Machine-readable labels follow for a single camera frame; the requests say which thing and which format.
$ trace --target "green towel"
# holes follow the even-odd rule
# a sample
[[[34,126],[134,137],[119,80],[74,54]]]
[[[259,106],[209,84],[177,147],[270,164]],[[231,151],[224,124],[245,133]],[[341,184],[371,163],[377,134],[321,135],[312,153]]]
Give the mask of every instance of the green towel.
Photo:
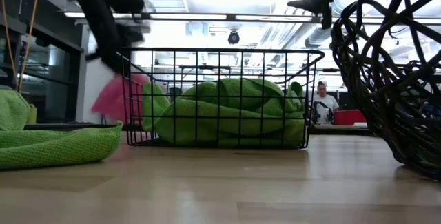
[[[122,124],[74,132],[23,131],[30,107],[20,94],[0,91],[0,170],[100,161],[119,144]]]
[[[23,130],[28,121],[30,106],[14,90],[0,90],[0,131]]]
[[[243,79],[242,96],[254,96],[255,98],[243,97],[242,102],[242,121],[240,144],[244,146],[262,145],[277,146],[281,144],[283,136],[284,145],[299,146],[306,139],[304,133],[304,121],[301,119],[305,113],[303,101],[285,101],[285,133],[283,130],[283,104],[284,99],[282,90],[272,82],[262,79]],[[299,83],[292,83],[291,90],[297,96],[303,96],[302,87]],[[240,98],[222,96],[240,96],[240,79],[221,79],[218,83],[204,82],[188,91],[178,98],[175,103],[170,103],[165,96],[153,96],[152,90],[156,94],[164,94],[162,89],[156,84],[147,83],[143,87],[143,112],[146,116],[160,116],[154,118],[153,128],[158,135],[167,142],[174,141],[174,124],[176,122],[176,144],[177,145],[210,145],[215,143],[219,135],[219,145],[231,147],[238,145],[239,138],[239,115]],[[218,90],[220,92],[220,114],[221,117],[231,117],[231,119],[219,119],[218,134]],[[287,96],[292,96],[292,91],[288,90]],[[198,123],[197,141],[196,138],[196,99],[198,100]],[[264,119],[262,133],[260,133],[260,117]],[[188,116],[189,118],[176,118],[176,116]],[[152,118],[143,119],[144,128],[152,130]]]

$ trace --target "ceiling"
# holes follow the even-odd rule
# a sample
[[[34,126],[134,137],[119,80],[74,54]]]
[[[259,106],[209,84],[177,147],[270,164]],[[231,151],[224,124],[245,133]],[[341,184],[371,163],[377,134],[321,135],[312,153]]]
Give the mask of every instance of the ceiling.
[[[67,2],[66,0],[50,0],[54,4],[65,11],[78,11],[78,5]],[[311,13],[295,8],[288,8],[286,3],[292,0],[148,0],[151,2],[157,12],[193,12],[193,13],[241,13],[241,14],[295,14],[308,15]],[[335,0],[332,3],[334,15],[338,17],[342,9],[355,0]],[[377,0],[387,5],[389,0]],[[434,0],[416,14],[419,17],[439,18],[441,17],[441,0]],[[381,17],[380,13],[368,7],[364,9],[365,16]],[[149,47],[211,47],[211,48],[272,48],[272,49],[319,49],[324,50],[327,56],[320,62],[319,68],[334,68],[336,65],[332,60],[330,51],[327,49],[331,39],[329,30],[321,30],[317,24],[313,23],[240,23],[240,22],[215,22],[215,21],[152,21],[151,32],[145,34],[145,43],[141,46]],[[366,26],[367,34],[373,34],[378,26]],[[227,37],[230,30],[237,30],[240,35],[240,43],[230,45]],[[385,37],[383,48],[390,51],[397,63],[404,63],[412,58],[415,54],[410,32],[405,30],[395,33],[396,39]],[[434,46],[431,41],[425,37],[421,37],[421,42],[425,45],[427,52],[439,49]],[[190,58],[192,54],[182,54],[187,57],[187,63],[194,63]],[[262,59],[256,55],[247,55],[249,65],[261,66]],[[157,54],[155,58],[160,64],[170,62],[170,54]],[[265,63],[274,60],[267,58]],[[301,59],[293,67],[300,67],[304,63],[305,58]],[[150,59],[145,60],[142,64],[151,64]],[[284,67],[284,63],[279,61],[274,67]],[[213,57],[213,61],[208,63],[217,64],[217,58]],[[336,86],[341,85],[337,80],[338,77],[331,78],[325,76],[328,81]]]

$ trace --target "red container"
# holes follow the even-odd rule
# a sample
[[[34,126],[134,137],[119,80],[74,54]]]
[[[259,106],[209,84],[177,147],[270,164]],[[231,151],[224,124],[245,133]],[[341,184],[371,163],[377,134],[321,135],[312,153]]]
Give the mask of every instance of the red container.
[[[334,112],[335,125],[353,125],[365,123],[366,119],[359,110],[340,110]]]

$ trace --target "desk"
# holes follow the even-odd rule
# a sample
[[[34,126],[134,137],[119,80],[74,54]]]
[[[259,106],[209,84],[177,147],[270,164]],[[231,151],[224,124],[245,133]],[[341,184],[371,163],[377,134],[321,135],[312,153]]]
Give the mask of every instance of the desk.
[[[312,136],[301,151],[122,143],[101,163],[0,173],[2,223],[427,224],[440,217],[441,185],[402,167],[371,137]]]

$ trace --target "cable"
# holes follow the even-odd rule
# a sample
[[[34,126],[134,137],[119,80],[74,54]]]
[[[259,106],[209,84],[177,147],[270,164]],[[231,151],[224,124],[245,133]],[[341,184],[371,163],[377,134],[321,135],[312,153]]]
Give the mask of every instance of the cable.
[[[6,18],[6,4],[5,0],[1,0],[1,9],[3,11],[3,18],[5,20],[5,30],[6,30],[6,43],[8,44],[8,50],[9,50],[9,58],[11,60],[11,66],[12,66],[12,73],[14,75],[13,80],[17,82],[17,72],[15,70],[15,63],[14,63],[14,57],[12,55],[12,49],[11,49],[11,40],[9,38],[9,29],[8,29],[8,18]]]
[[[37,4],[39,0],[34,1],[34,8],[32,10],[32,18],[30,20],[30,29],[29,29],[29,38],[28,38],[28,46],[26,47],[26,53],[23,60],[23,65],[21,66],[21,74],[20,74],[20,83],[18,85],[18,91],[21,90],[21,85],[23,84],[23,75],[25,73],[26,61],[28,60],[30,44],[32,41],[32,31],[34,30],[34,22],[35,22],[35,12],[37,11]]]

